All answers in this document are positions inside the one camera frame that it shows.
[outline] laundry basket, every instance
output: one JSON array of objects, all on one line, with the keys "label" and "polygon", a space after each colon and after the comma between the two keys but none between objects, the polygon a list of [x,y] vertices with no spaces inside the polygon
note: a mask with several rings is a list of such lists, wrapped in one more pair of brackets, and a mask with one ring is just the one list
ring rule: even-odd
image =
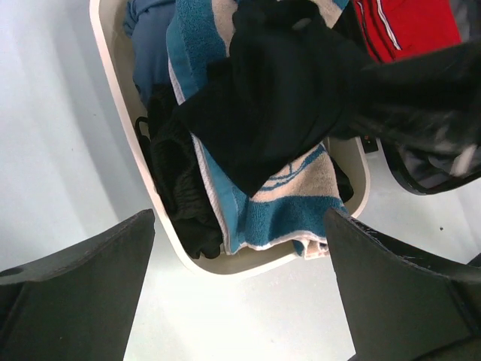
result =
[{"label": "laundry basket", "polygon": [[[126,132],[127,142],[132,149],[135,162],[159,219],[179,259],[185,267],[198,275],[229,276],[230,278],[257,275],[295,259],[297,256],[291,242],[263,251],[245,248],[234,256],[222,254],[216,259],[205,259],[204,257],[191,259],[183,250],[156,192],[135,136],[133,124],[139,116],[146,115],[146,110],[132,81],[134,51],[130,39],[127,38],[122,28],[125,12],[126,0],[90,1],[90,19],[95,39],[120,121]],[[368,201],[370,188],[369,172],[361,142],[359,139],[349,141],[330,139],[325,142],[325,145],[351,181],[354,196],[346,203],[346,207],[351,215],[357,217]]]}]

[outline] clothes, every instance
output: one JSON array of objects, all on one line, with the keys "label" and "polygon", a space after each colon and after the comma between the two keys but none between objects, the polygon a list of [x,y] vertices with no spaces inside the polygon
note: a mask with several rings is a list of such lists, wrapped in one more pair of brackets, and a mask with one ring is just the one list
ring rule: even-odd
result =
[{"label": "clothes", "polygon": [[[430,154],[404,146],[396,147],[395,151],[399,153],[404,167],[406,167],[413,181],[427,190],[434,189],[453,179],[451,170],[456,156]],[[475,152],[467,174],[471,175],[480,172],[481,148]]]},{"label": "clothes", "polygon": [[142,136],[141,145],[184,250],[195,259],[201,253],[212,259],[220,255],[222,233],[202,183],[192,138],[182,123],[171,117],[176,106],[171,85],[154,87],[148,118],[139,118],[148,123],[152,141],[146,149],[146,137]]},{"label": "clothes", "polygon": [[368,66],[360,76],[370,100],[349,124],[359,133],[456,156],[481,144],[481,41]]},{"label": "clothes", "polygon": [[[177,0],[167,46],[179,103],[207,86],[207,64],[228,55],[236,8],[229,0]],[[342,209],[343,204],[334,168],[322,145],[308,151],[299,162],[288,164],[249,199],[226,177],[202,143],[193,139],[210,203],[226,235],[227,254],[242,247],[261,250],[290,240],[297,240],[295,249],[306,258],[328,254],[322,215],[331,207]],[[311,172],[315,178],[308,177]]]},{"label": "clothes", "polygon": [[346,173],[340,168],[336,161],[331,157],[334,172],[336,174],[337,189],[339,190],[340,199],[346,203],[354,196],[354,189]]},{"label": "clothes", "polygon": [[354,0],[368,49],[391,62],[458,44],[449,0]]},{"label": "clothes", "polygon": [[165,33],[175,0],[129,0],[123,28],[135,52],[134,83],[147,107],[154,84],[169,83]]},{"label": "clothes", "polygon": [[[302,19],[311,21],[292,30]],[[271,175],[351,120],[363,93],[357,74],[371,60],[327,28],[307,0],[244,0],[233,23],[230,58],[211,65],[220,70],[207,68],[215,79],[176,116],[252,197]]]},{"label": "clothes", "polygon": [[462,41],[481,36],[481,3],[478,0],[449,0]]}]

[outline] striped towel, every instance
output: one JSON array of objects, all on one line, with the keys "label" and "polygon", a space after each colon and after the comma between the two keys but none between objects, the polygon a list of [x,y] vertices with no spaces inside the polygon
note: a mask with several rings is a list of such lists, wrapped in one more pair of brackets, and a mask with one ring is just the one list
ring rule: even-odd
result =
[{"label": "striped towel", "polygon": [[[316,0],[333,26],[348,0]],[[235,0],[177,0],[168,27],[169,73],[179,104],[207,84],[207,64],[228,56]],[[192,136],[210,203],[224,235],[225,252],[243,247],[265,250],[293,241],[305,259],[328,255],[322,218],[343,208],[334,167],[322,144],[286,165],[251,199],[224,174]]]}]

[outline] black fabric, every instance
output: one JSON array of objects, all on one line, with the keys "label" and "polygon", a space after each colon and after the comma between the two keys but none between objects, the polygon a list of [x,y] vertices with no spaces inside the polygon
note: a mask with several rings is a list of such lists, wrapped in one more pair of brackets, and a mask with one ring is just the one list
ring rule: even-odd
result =
[{"label": "black fabric", "polygon": [[[455,179],[451,170],[456,156],[431,154],[404,146],[397,146],[396,149],[410,176],[422,187],[432,189]],[[481,148],[474,153],[467,174],[480,172]]]},{"label": "black fabric", "polygon": [[382,142],[382,144],[389,170],[395,180],[405,190],[418,196],[434,195],[455,190],[481,177],[479,163],[476,163],[476,159],[479,159],[477,158],[479,149],[475,152],[475,157],[472,159],[467,173],[460,177],[454,177],[442,169],[435,168],[428,160],[430,157],[444,159],[449,156],[434,155],[387,142]]},{"label": "black fabric", "polygon": [[481,41],[363,69],[370,101],[350,127],[384,141],[459,155],[481,144]]},{"label": "black fabric", "polygon": [[354,41],[359,49],[363,50],[365,53],[368,51],[368,47],[365,43],[365,37],[359,28],[358,17],[355,13],[353,2],[347,3],[332,29],[343,37]]},{"label": "black fabric", "polygon": [[481,2],[479,0],[449,0],[461,39],[481,36]]},{"label": "black fabric", "polygon": [[479,359],[481,359],[481,338],[469,338],[442,347],[414,361],[479,361]]},{"label": "black fabric", "polygon": [[154,239],[152,210],[0,272],[2,361],[122,360]]},{"label": "black fabric", "polygon": [[[360,360],[413,361],[481,336],[480,269],[405,244],[334,209],[324,222]],[[470,350],[458,349],[459,359],[472,359]]]},{"label": "black fabric", "polygon": [[351,182],[349,181],[346,173],[343,172],[334,158],[331,157],[331,161],[336,173],[337,189],[339,190],[340,199],[346,203],[354,196],[354,189],[352,188]]},{"label": "black fabric", "polygon": [[140,118],[148,124],[152,141],[149,147],[145,138],[139,142],[184,250],[194,259],[201,253],[212,259],[220,255],[222,232],[204,188],[192,137],[171,117],[176,106],[171,85],[155,86],[147,118]]},{"label": "black fabric", "polygon": [[174,113],[253,196],[351,119],[365,94],[357,75],[371,59],[328,29],[308,0],[244,0],[233,22],[230,58],[210,66],[208,85]]}]

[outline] black bag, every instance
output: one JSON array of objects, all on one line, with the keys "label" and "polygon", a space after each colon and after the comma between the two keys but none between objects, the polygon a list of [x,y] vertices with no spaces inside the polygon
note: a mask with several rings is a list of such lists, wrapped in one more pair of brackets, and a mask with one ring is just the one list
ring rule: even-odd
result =
[{"label": "black bag", "polygon": [[[481,34],[481,30],[479,32],[477,31],[477,29],[479,28],[478,25],[481,23],[481,5],[479,3],[476,3],[474,0],[458,0],[458,2],[465,5],[464,8],[467,7],[468,11],[468,16],[464,17],[464,19],[460,19],[458,16],[456,16],[458,27],[460,28],[460,33],[463,39],[471,41],[473,38],[477,38],[479,37],[479,34]],[[471,24],[469,24],[468,26],[470,31],[467,32],[464,30],[466,28],[466,24],[464,24],[466,21],[471,22]],[[355,10],[352,6],[352,3],[349,3],[348,7],[343,12],[343,15],[336,23],[334,30],[338,31],[345,37],[353,40],[360,48],[367,50],[364,36],[362,34],[362,29],[361,26],[358,24],[358,20],[355,15]],[[481,41],[470,42],[469,44],[462,45],[458,49],[450,48],[449,50],[445,51],[441,59],[444,58],[444,60],[450,62],[448,58],[451,57],[453,61],[455,60],[458,63],[455,66],[458,66],[459,71],[453,71],[451,74],[443,75],[443,80],[455,83],[460,78],[464,78],[464,80],[471,78],[470,71],[473,71],[473,68],[475,68],[474,71],[476,72],[479,70],[477,68],[481,66],[478,65],[479,62],[477,60],[473,60],[475,58],[481,59],[481,57],[479,56],[479,54],[481,53],[481,51],[479,50],[481,48],[480,43]],[[430,60],[427,59],[427,57],[423,58],[426,59],[417,59],[418,65],[428,66],[429,68],[429,66],[432,64],[432,60],[430,64]],[[466,64],[472,66],[472,68],[468,71],[465,71],[463,69]],[[388,83],[392,82],[395,86],[398,86],[400,82],[402,83],[403,76],[397,76],[396,72],[391,71],[389,73],[387,71],[386,74],[388,74],[389,79],[382,79],[381,81],[387,81]],[[451,78],[452,74],[459,75],[459,79]],[[477,107],[481,106],[481,100],[473,103]],[[461,148],[467,149],[467,144],[461,144],[460,141],[463,137],[466,137],[466,134],[471,134],[473,136],[474,143],[477,143],[476,137],[479,138],[478,127],[479,124],[481,124],[481,111],[474,109],[473,111],[471,111],[471,113],[475,115],[474,117],[472,117],[472,119],[467,119],[466,117],[459,117],[458,124],[456,123],[456,121],[451,121],[451,126],[452,124],[454,124],[454,126],[458,127],[458,129],[456,129],[456,132],[458,134],[455,134],[457,136],[457,138],[455,139],[457,140],[453,141],[453,143],[457,142],[455,146],[461,146]],[[433,127],[439,127],[438,124],[440,124],[439,120],[434,119],[433,124],[431,125],[431,129],[428,129],[428,131],[432,130]],[[427,145],[427,147],[425,149],[422,149],[423,144],[418,144],[419,147],[414,149],[413,147],[407,147],[406,145],[401,144],[404,143],[403,139],[406,141],[411,141],[411,139],[407,139],[404,136],[398,136],[396,138],[396,131],[398,129],[394,129],[394,132],[392,132],[394,135],[393,136],[392,134],[389,134],[389,132],[393,130],[393,128],[390,128],[389,125],[380,123],[375,124],[375,126],[379,126],[380,128],[365,128],[366,134],[368,130],[379,130],[378,134],[371,133],[369,135],[377,135],[382,138],[383,150],[392,174],[404,189],[412,193],[418,195],[428,195],[446,192],[448,190],[453,190],[455,188],[461,187],[481,177],[481,148],[476,149],[476,146],[474,146],[466,152],[461,152],[459,151],[459,149],[457,149],[456,151],[447,151],[445,154],[442,154],[442,152],[435,153],[434,151],[430,151],[430,144],[427,144],[426,142],[425,145]],[[408,124],[405,127],[408,126],[416,126],[416,121],[411,122],[411,124]],[[468,165],[462,171],[462,175],[455,176],[454,174],[457,174],[459,171],[457,168],[459,166],[459,163],[465,161]]]}]

